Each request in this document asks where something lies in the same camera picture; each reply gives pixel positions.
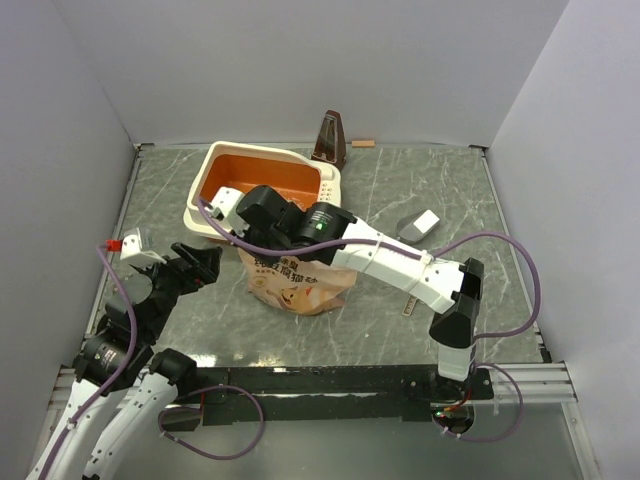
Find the peach cat litter bag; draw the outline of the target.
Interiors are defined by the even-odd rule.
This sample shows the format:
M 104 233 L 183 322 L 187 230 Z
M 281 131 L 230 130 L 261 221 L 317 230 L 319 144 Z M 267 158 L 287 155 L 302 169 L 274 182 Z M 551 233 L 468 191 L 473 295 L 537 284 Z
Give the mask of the peach cat litter bag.
M 297 315 L 313 316 L 344 305 L 342 294 L 353 287 L 357 272 L 282 257 L 272 266 L 239 249 L 249 292 L 263 303 Z

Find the silver metal scoop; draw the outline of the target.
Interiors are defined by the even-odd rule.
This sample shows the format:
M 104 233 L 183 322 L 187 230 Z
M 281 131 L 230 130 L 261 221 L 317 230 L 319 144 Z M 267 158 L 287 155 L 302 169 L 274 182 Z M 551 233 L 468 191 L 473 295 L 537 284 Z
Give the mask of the silver metal scoop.
M 399 220 L 396 224 L 396 239 L 414 245 L 421 242 L 440 223 L 440 218 L 429 209 L 416 212 Z

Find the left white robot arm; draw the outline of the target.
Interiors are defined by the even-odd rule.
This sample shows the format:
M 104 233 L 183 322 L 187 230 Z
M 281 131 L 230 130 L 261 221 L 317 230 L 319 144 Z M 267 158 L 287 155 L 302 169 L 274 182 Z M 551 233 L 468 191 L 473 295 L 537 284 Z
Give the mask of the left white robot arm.
M 178 299 L 217 281 L 223 251 L 179 242 L 171 248 L 174 257 L 161 256 L 129 235 L 98 249 L 119 252 L 135 272 L 114 281 L 98 332 L 76 355 L 66 407 L 30 478 L 113 478 L 147 425 L 196 393 L 196 362 L 153 347 Z

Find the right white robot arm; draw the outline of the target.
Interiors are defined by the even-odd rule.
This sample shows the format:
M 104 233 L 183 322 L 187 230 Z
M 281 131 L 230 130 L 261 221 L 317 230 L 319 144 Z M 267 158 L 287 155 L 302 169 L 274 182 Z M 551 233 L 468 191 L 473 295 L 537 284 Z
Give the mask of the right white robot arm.
M 234 233 L 264 260 L 293 256 L 353 270 L 426 304 L 434 313 L 429 335 L 437 344 L 438 390 L 454 399 L 470 388 L 483 293 L 480 261 L 439 259 L 382 234 L 341 207 L 316 202 L 303 210 L 266 185 L 241 194 L 231 213 Z

